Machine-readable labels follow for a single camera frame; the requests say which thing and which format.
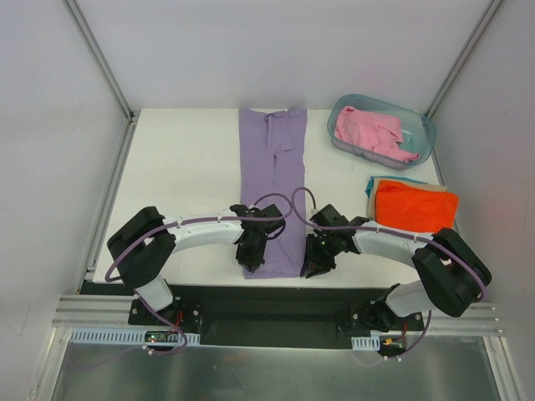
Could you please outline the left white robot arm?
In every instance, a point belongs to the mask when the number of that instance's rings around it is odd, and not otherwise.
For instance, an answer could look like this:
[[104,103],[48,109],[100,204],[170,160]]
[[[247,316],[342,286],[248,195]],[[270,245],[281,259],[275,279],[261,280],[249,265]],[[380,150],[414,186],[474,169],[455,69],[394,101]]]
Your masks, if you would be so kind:
[[199,246],[233,244],[238,265],[255,272],[265,263],[267,244],[286,226],[288,216],[274,204],[262,209],[235,204],[220,213],[186,219],[164,216],[147,206],[108,240],[113,263],[104,281],[122,282],[145,301],[150,318],[169,324],[177,306],[161,271],[171,255]]

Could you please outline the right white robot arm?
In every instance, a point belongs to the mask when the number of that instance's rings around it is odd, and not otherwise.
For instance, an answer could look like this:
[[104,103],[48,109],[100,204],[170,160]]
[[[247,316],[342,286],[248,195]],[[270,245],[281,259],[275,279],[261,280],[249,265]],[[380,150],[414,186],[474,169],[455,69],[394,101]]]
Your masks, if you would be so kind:
[[484,296],[492,274],[451,228],[416,233],[382,226],[365,217],[348,220],[332,205],[310,219],[301,274],[310,278],[332,271],[340,253],[374,255],[415,269],[418,280],[395,284],[380,298],[361,308],[359,323],[388,332],[418,312],[438,310],[460,317]]

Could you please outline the purple t shirt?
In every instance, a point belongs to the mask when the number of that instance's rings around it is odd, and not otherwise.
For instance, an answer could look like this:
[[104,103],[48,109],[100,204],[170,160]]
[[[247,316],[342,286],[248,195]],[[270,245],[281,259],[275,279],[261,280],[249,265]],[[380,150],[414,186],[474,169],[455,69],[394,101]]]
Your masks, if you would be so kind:
[[[303,163],[308,112],[290,109],[272,113],[240,109],[238,112],[241,202],[260,208],[274,204],[282,213],[288,203],[280,197],[260,197],[269,193],[294,198],[301,216],[306,215],[303,194],[293,192],[304,186]],[[303,267],[306,226],[292,214],[286,219],[283,233],[269,241],[264,253],[265,263],[256,272],[244,271],[247,279],[299,277]]]

